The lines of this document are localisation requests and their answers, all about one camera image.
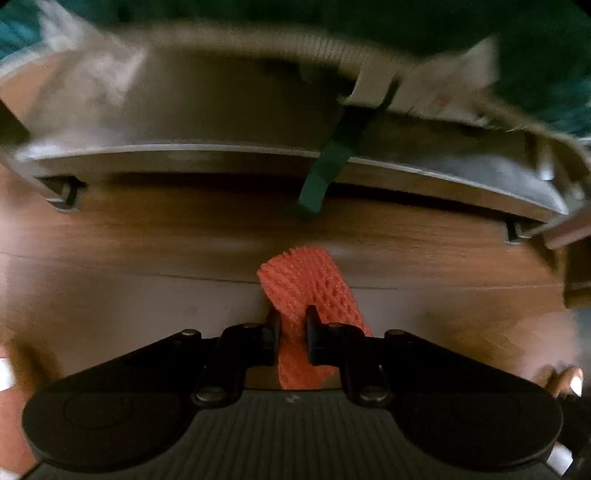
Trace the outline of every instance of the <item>red sponge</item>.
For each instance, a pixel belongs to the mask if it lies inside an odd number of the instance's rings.
[[[271,258],[256,273],[262,288],[281,313],[279,382],[285,390],[315,390],[335,373],[313,367],[306,348],[306,308],[315,305],[323,323],[350,323],[371,335],[350,288],[321,247],[299,247]]]

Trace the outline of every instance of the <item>green strap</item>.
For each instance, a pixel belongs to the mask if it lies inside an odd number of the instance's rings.
[[[374,108],[346,106],[336,125],[332,139],[320,153],[320,157],[308,173],[301,188],[298,204],[310,213],[319,213],[329,185],[336,179],[347,161],[353,156],[355,147],[364,130],[376,113],[392,102],[398,85],[392,84],[382,104]]]

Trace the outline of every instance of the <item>green fabric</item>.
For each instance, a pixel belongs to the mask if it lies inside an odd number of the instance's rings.
[[[591,135],[591,18],[569,0],[60,0],[102,27],[177,18],[300,24],[429,56],[495,35],[495,92],[554,129]],[[0,9],[0,56],[40,40],[33,0]]]
[[[308,173],[301,189],[298,204],[310,213],[319,213],[329,185],[336,180],[347,161],[353,156],[364,130],[376,113],[392,102],[398,84],[393,83],[377,108],[346,106],[329,143]]]

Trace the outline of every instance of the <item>floor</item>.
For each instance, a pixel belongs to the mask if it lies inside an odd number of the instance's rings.
[[[301,220],[298,187],[127,176],[94,182],[80,211],[63,214],[0,170],[0,343],[12,339],[58,378],[187,327],[217,336],[265,317],[259,265],[321,245],[374,335],[407,329],[541,384],[574,361],[560,261],[536,245],[507,245],[501,221],[347,187]],[[0,449],[0,467],[22,472],[31,458],[11,422],[0,444],[22,455]]]

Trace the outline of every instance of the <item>textured sponge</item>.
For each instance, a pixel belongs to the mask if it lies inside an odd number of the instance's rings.
[[[285,390],[314,390],[336,372],[313,367],[306,348],[306,307],[323,323],[355,325],[371,335],[350,288],[324,248],[299,247],[271,258],[257,272],[265,294],[281,313],[279,382]]]

